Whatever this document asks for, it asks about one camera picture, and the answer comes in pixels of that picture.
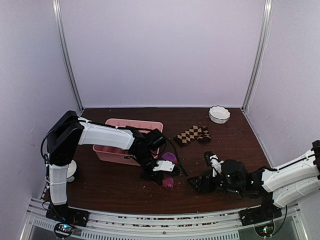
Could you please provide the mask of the magenta purple sock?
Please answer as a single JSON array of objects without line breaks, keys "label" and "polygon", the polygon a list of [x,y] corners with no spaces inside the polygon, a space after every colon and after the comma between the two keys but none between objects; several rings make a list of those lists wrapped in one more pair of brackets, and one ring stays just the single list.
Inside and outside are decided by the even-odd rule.
[{"label": "magenta purple sock", "polygon": [[[172,152],[165,152],[161,158],[163,160],[166,160],[166,161],[170,161],[174,164],[177,164],[178,163],[178,160],[176,158],[176,156],[172,153]],[[165,188],[165,189],[173,189],[174,188],[174,185],[175,185],[175,182],[174,182],[174,178],[173,176],[171,175],[171,173],[169,173],[168,171],[165,171],[163,173],[163,180],[162,180],[162,186]]]}]

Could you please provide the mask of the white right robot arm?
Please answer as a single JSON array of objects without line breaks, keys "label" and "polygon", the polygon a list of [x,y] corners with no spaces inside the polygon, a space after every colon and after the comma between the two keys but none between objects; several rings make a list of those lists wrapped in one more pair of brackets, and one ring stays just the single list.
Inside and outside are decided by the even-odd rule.
[{"label": "white right robot arm", "polygon": [[320,188],[320,142],[312,143],[303,155],[274,168],[260,167],[249,172],[245,164],[235,159],[219,160],[210,151],[204,159],[209,171],[187,179],[199,194],[221,190],[243,198],[264,198],[264,204],[256,210],[259,220],[268,220],[277,208]]}]

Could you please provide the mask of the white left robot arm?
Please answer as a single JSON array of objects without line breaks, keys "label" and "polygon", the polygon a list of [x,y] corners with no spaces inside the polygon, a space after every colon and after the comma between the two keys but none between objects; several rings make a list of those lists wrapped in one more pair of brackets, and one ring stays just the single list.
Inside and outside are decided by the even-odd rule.
[{"label": "white left robot arm", "polygon": [[183,170],[181,162],[157,159],[154,152],[166,144],[168,138],[157,128],[113,126],[80,117],[75,111],[67,111],[43,137],[40,155],[47,167],[46,181],[49,184],[52,213],[61,222],[72,218],[66,207],[67,168],[71,164],[77,147],[99,145],[127,151],[142,167],[146,177],[162,185],[164,174],[176,176]]}]

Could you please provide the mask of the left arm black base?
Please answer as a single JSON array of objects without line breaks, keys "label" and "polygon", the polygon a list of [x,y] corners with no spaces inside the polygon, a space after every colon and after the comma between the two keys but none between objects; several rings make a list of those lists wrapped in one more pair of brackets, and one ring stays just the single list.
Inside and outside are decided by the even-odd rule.
[{"label": "left arm black base", "polygon": [[46,218],[72,226],[86,227],[90,213],[69,207],[68,204],[54,205],[51,203],[46,211]]}]

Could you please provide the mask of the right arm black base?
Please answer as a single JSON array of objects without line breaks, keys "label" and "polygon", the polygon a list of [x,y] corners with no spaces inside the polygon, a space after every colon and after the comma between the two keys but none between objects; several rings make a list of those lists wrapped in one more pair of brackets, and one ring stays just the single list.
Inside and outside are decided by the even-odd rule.
[{"label": "right arm black base", "polygon": [[276,206],[271,207],[248,207],[239,211],[239,218],[242,226],[255,225],[263,222],[270,222],[282,216],[282,210]]}]

